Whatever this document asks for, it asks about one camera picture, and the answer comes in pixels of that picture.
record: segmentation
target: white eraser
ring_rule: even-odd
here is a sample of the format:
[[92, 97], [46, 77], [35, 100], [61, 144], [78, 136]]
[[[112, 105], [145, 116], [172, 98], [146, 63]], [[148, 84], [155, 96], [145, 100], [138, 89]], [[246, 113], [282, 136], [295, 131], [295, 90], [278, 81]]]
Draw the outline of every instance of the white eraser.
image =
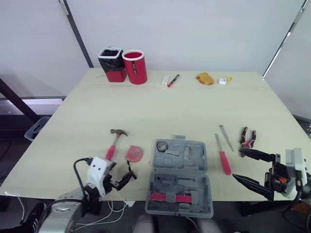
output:
[[167, 83], [169, 82], [169, 79], [170, 79], [170, 76], [169, 75], [164, 75], [163, 76], [163, 79], [162, 79], [162, 82], [161, 82], [161, 86], [163, 89], [166, 89], [167, 88]]
[[225, 85], [226, 79], [218, 79], [218, 83], [222, 84], [222, 85]]

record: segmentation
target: hammer head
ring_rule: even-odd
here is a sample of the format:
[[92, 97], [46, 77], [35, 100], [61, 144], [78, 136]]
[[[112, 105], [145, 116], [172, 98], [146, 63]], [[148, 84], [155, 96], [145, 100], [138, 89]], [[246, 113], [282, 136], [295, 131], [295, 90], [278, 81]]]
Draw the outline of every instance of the hammer head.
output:
[[114, 130], [114, 129], [111, 129], [110, 130], [110, 133], [116, 133], [117, 135], [121, 135], [121, 134], [124, 134], [125, 136], [127, 136], [127, 133], [123, 130]]

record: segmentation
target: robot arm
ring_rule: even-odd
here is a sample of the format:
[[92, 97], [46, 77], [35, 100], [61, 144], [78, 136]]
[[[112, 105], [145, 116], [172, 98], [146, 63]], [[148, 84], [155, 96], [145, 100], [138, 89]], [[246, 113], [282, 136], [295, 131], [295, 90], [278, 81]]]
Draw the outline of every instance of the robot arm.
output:
[[252, 149], [241, 149], [240, 152], [256, 160], [272, 162], [272, 167], [265, 174], [264, 186], [248, 177], [233, 174], [238, 182], [270, 201], [274, 200], [275, 191], [288, 199], [294, 199], [301, 192], [302, 201], [311, 205], [311, 176], [306, 172], [302, 149], [286, 150], [286, 165], [280, 163], [279, 154]]
[[39, 233], [70, 233], [76, 225], [79, 218], [87, 212], [99, 213], [99, 201], [102, 201], [112, 188], [121, 190], [133, 177], [137, 177], [131, 170], [129, 162], [129, 172], [124, 175], [121, 181], [112, 180], [109, 174], [115, 163], [95, 157], [91, 159], [90, 167], [87, 172], [88, 183], [84, 186], [87, 200], [81, 188], [61, 195], [51, 205], [51, 211], [46, 217], [43, 216]]

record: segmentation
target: orange sponge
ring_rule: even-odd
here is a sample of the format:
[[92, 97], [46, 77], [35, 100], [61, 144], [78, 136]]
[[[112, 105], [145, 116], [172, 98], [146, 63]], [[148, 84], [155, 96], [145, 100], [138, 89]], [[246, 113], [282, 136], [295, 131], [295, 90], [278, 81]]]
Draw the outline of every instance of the orange sponge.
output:
[[214, 84], [214, 80], [206, 72], [203, 72], [203, 73], [200, 73], [199, 75], [197, 75], [196, 79], [199, 80], [199, 82], [204, 84], [204, 85], [213, 85]]

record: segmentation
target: hammer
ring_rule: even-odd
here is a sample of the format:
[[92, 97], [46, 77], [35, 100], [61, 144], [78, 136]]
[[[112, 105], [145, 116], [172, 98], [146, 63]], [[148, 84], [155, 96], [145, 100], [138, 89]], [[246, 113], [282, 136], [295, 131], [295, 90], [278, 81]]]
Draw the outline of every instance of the hammer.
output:
[[116, 138], [115, 138], [115, 141], [113, 142], [112, 146], [109, 148], [107, 154], [106, 154], [106, 159], [107, 160], [112, 160], [112, 157], [113, 157], [113, 154], [115, 153], [115, 149], [116, 149], [116, 144], [117, 144], [117, 141], [119, 139], [119, 137], [124, 134], [125, 136], [127, 136], [127, 133], [123, 130], [110, 130], [110, 133], [116, 133]]

